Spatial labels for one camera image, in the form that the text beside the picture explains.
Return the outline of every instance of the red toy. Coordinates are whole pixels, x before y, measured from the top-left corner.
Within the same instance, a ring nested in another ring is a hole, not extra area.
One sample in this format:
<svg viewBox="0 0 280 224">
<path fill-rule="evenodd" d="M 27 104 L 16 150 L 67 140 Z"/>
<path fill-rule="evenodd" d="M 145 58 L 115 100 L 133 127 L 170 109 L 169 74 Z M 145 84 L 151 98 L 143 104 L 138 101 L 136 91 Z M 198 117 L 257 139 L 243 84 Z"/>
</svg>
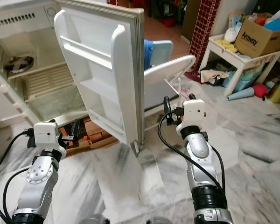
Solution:
<svg viewBox="0 0 280 224">
<path fill-rule="evenodd" d="M 254 89 L 254 95 L 259 98 L 262 98 L 267 92 L 267 88 L 263 84 L 256 84 L 252 88 Z"/>
</svg>

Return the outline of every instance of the red brick pillar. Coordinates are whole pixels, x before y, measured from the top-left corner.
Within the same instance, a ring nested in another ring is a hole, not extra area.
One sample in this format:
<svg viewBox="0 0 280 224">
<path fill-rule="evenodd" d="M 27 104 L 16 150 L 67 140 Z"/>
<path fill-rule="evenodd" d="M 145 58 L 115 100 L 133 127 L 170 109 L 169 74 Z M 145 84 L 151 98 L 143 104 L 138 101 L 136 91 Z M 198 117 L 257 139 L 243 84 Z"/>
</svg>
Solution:
<svg viewBox="0 0 280 224">
<path fill-rule="evenodd" d="M 196 62 L 192 67 L 193 71 L 198 71 L 201 64 L 219 5 L 220 0 L 201 0 L 189 51 L 196 57 Z"/>
</svg>

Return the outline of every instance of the white table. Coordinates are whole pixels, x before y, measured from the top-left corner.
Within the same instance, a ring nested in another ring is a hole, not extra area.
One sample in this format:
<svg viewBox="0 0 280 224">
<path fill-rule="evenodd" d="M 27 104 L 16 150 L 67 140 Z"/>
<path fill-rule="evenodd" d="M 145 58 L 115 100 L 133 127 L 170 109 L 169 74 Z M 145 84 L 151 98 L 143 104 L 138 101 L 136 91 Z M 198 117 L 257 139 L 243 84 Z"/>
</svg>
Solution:
<svg viewBox="0 0 280 224">
<path fill-rule="evenodd" d="M 210 52 L 214 52 L 216 55 L 220 56 L 223 58 L 225 61 L 229 62 L 232 64 L 234 67 L 237 68 L 236 73 L 232 77 L 231 81 L 228 83 L 228 86 L 225 88 L 223 95 L 224 96 L 229 96 L 232 94 L 232 91 L 237 84 L 243 70 L 249 69 L 258 65 L 262 65 L 264 63 L 269 63 L 266 68 L 263 70 L 262 74 L 257 78 L 256 83 L 263 83 L 269 72 L 271 71 L 272 67 L 280 57 L 280 51 L 268 54 L 268 55 L 263 55 L 260 57 L 252 58 L 251 60 L 246 60 L 235 53 L 231 52 L 230 50 L 226 49 L 222 45 L 218 44 L 215 42 L 215 40 L 223 40 L 224 39 L 224 34 L 222 35 L 216 35 L 216 36 L 211 36 L 209 38 L 209 43 L 207 45 L 206 51 L 204 53 L 199 72 L 201 69 L 203 69 L 210 56 Z"/>
</svg>

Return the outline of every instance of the table leg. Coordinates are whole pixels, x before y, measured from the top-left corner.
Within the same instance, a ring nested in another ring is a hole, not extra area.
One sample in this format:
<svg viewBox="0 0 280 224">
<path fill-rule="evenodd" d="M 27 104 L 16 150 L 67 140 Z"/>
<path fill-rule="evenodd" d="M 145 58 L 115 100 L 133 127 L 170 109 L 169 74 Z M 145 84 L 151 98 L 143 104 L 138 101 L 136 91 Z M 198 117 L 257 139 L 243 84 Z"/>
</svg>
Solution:
<svg viewBox="0 0 280 224">
<path fill-rule="evenodd" d="M 274 64 L 280 57 L 280 54 L 275 55 L 273 60 L 269 62 L 269 64 L 266 66 L 266 68 L 263 70 L 262 74 L 257 78 L 256 83 L 262 84 L 264 80 L 266 79 L 267 75 L 270 73 L 271 69 L 273 68 Z"/>
<path fill-rule="evenodd" d="M 210 56 L 210 49 L 207 47 L 205 50 L 203 59 L 201 61 L 200 67 L 199 67 L 199 71 L 198 71 L 199 73 L 200 73 L 200 70 L 206 66 L 207 61 L 209 60 L 209 56 Z"/>
<path fill-rule="evenodd" d="M 232 91 L 233 91 L 235 85 L 238 83 L 239 77 L 241 76 L 243 70 L 244 70 L 244 65 L 242 65 L 238 68 L 238 70 L 235 72 L 235 74 L 231 78 L 230 82 L 228 83 L 227 87 L 225 88 L 225 90 L 223 92 L 223 96 L 227 97 L 232 94 Z"/>
</svg>

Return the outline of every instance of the refrigerator vent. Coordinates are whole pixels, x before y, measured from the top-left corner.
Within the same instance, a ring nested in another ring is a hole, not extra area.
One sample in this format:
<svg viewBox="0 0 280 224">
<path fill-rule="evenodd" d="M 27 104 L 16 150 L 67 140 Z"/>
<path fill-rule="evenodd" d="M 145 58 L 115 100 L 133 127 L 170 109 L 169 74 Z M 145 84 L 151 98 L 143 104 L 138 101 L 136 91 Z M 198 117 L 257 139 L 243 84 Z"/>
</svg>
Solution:
<svg viewBox="0 0 280 224">
<path fill-rule="evenodd" d="M 26 21 L 26 20 L 31 20 L 35 18 L 34 13 L 28 13 L 25 15 L 18 15 L 10 18 L 5 18 L 0 20 L 0 26 L 4 26 L 7 24 L 15 23 L 15 22 L 21 22 L 21 21 Z"/>
<path fill-rule="evenodd" d="M 67 64 L 33 73 L 26 78 L 25 101 L 31 101 L 44 93 L 70 85 L 75 85 L 75 83 Z"/>
</svg>

